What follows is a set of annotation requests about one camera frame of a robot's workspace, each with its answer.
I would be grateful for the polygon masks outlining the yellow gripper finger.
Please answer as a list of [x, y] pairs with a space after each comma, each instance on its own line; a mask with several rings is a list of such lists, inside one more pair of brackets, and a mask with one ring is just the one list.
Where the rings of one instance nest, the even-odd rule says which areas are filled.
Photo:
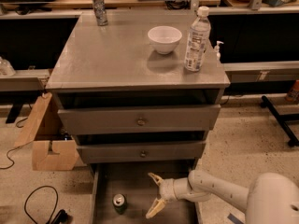
[[150, 219], [156, 216], [159, 212], [161, 212], [166, 206], [166, 201], [164, 199], [155, 199], [149, 211], [146, 214], [146, 219]]
[[160, 187], [163, 184], [163, 182], [164, 182], [164, 180], [160, 176], [158, 176], [158, 175], [156, 175], [154, 173], [148, 173], [148, 176], [154, 181], [154, 183], [158, 187]]

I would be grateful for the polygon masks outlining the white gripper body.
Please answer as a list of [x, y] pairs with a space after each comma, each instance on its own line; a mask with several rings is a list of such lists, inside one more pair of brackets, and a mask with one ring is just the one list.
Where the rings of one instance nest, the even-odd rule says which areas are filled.
[[190, 193], [188, 179], [163, 179], [159, 184], [159, 193], [160, 197], [167, 202], [185, 199]]

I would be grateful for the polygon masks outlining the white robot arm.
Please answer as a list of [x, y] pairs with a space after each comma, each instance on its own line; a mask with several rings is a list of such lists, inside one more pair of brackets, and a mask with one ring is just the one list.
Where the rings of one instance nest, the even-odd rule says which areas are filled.
[[203, 170], [192, 170], [179, 179], [149, 176], [158, 186], [160, 198], [154, 200], [146, 218], [156, 216], [168, 203], [203, 202], [214, 194], [244, 213], [246, 224], [299, 224], [299, 188], [284, 175], [258, 175], [248, 189]]

